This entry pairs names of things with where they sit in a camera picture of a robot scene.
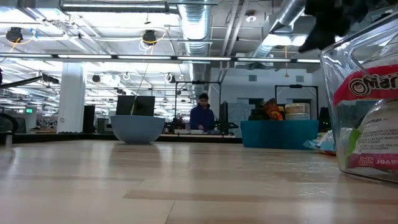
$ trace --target clear plastic container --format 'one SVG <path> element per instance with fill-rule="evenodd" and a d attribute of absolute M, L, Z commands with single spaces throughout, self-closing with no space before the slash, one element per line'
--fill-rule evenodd
<path fill-rule="evenodd" d="M 398 13 L 323 50 L 320 60 L 339 169 L 398 182 Z"/>

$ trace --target man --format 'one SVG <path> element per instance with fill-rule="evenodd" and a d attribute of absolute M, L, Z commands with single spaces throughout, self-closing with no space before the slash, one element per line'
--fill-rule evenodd
<path fill-rule="evenodd" d="M 207 132 L 214 128 L 214 114 L 208 104 L 209 96 L 202 93 L 199 96 L 198 106 L 191 110 L 190 114 L 190 128 L 191 130 L 203 130 Z"/>

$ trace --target ceiling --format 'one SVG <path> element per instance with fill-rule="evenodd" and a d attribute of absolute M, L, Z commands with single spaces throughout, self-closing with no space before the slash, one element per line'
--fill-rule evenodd
<path fill-rule="evenodd" d="M 101 1 L 94 0 L 69 0 L 64 3 L 73 4 L 99 4 Z M 256 20 L 248 22 L 244 17 L 238 32 L 238 40 L 233 45 L 232 54 L 248 54 L 257 48 L 263 41 L 264 21 L 266 16 L 279 11 L 282 1 L 258 1 L 250 0 L 247 10 L 253 10 Z M 118 4 L 125 4 L 127 1 L 118 1 Z M 227 32 L 227 24 L 230 20 L 231 9 L 236 1 L 217 0 L 212 1 L 215 5 L 211 8 L 210 16 L 210 34 L 209 39 L 210 55 L 220 56 L 223 42 Z M 235 17 L 234 26 L 238 22 L 240 8 Z M 284 34 L 293 40 L 294 37 L 306 35 L 309 33 L 314 19 L 310 16 L 302 15 L 294 24 L 292 33 Z M 24 40 L 23 45 L 10 43 L 6 38 L 6 32 L 10 27 L 21 27 Z M 141 43 L 141 35 L 145 30 L 154 30 L 159 40 L 153 48 L 144 50 Z M 62 12 L 59 9 L 50 7 L 38 7 L 36 11 L 30 9 L 18 9 L 16 7 L 0 7 L 0 44 L 1 52 L 14 53 L 43 53 L 43 54 L 153 54 L 153 55 L 183 55 L 185 54 L 185 44 L 181 42 L 183 32 L 180 26 L 180 16 L 177 14 L 163 13 L 118 13 L 111 12 Z M 371 46 L 375 51 L 379 46 Z M 319 51 L 314 50 L 305 54 L 297 53 L 298 46 L 276 46 L 271 54 L 274 57 L 289 58 L 307 58 L 317 59 Z M 369 55 L 369 51 L 363 52 L 363 57 Z M 219 63 L 212 63 L 213 70 L 218 71 Z M 14 82 L 21 79 L 31 78 L 38 74 L 45 73 L 62 81 L 62 62 L 59 61 L 35 61 L 6 58 L 0 67 L 3 70 L 3 82 Z M 119 87 L 133 88 L 127 91 L 128 94 L 154 95 L 157 97 L 157 108 L 172 113 L 173 106 L 169 106 L 174 100 L 174 84 L 165 81 L 167 74 L 174 75 L 177 80 L 191 81 L 189 64 L 186 63 L 126 63 L 126 62 L 85 62 L 85 68 L 88 72 L 88 83 L 86 91 L 86 104 L 96 104 L 96 110 L 99 114 L 107 114 L 115 110 L 114 99 L 117 97 L 116 90 L 110 87 L 109 83 L 92 81 L 93 75 L 119 76 Z M 271 72 L 278 72 L 284 69 L 285 65 L 274 64 L 267 67 Z M 297 70 L 299 73 L 312 73 L 319 69 L 319 65 L 314 64 L 294 64 L 289 66 L 290 70 Z M 242 69 L 234 69 L 231 64 L 224 80 L 224 84 L 239 85 L 241 78 L 239 74 Z M 211 79 L 216 80 L 218 72 L 212 72 Z M 259 80 L 257 85 L 270 80 Z M 146 90 L 137 90 L 142 82 L 142 87 Z M 1 104 L 6 108 L 15 106 L 30 105 L 48 105 L 41 106 L 39 110 L 43 114 L 52 114 L 57 112 L 59 99 L 59 85 L 50 85 L 48 83 L 36 82 L 25 86 L 25 88 L 15 88 L 2 91 Z M 179 113 L 187 114 L 189 108 L 195 104 L 194 96 L 191 91 L 184 91 L 178 96 L 179 103 L 177 109 Z"/>

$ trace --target light blue bowl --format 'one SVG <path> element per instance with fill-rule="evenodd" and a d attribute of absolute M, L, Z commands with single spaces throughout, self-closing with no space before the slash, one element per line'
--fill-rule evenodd
<path fill-rule="evenodd" d="M 164 118 L 137 115 L 111 117 L 114 135 L 127 144 L 144 144 L 155 141 L 163 131 Z"/>

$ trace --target black frame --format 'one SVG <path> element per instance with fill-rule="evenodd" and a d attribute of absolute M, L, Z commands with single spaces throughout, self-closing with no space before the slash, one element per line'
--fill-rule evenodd
<path fill-rule="evenodd" d="M 218 95 L 219 98 L 219 103 L 221 104 L 221 82 L 204 82 L 204 81 L 192 81 L 192 82 L 186 82 L 186 81 L 176 81 L 175 82 L 175 100 L 174 100 L 174 118 L 177 118 L 177 91 L 178 91 L 178 84 L 179 83 L 190 83 L 192 85 L 203 85 L 203 84 L 218 84 L 218 86 L 220 87 L 220 93 Z"/>
<path fill-rule="evenodd" d="M 319 95 L 318 95 L 318 86 L 303 86 L 303 85 L 276 85 L 275 86 L 275 101 L 276 101 L 276 103 L 278 104 L 278 100 L 277 100 L 277 95 L 278 95 L 278 92 L 277 92 L 277 89 L 278 89 L 278 87 L 289 87 L 289 88 L 303 88 L 303 87 L 306 87 L 306 88 L 314 88 L 315 89 L 315 93 L 316 93 L 316 98 L 317 98 L 317 120 L 319 120 Z"/>

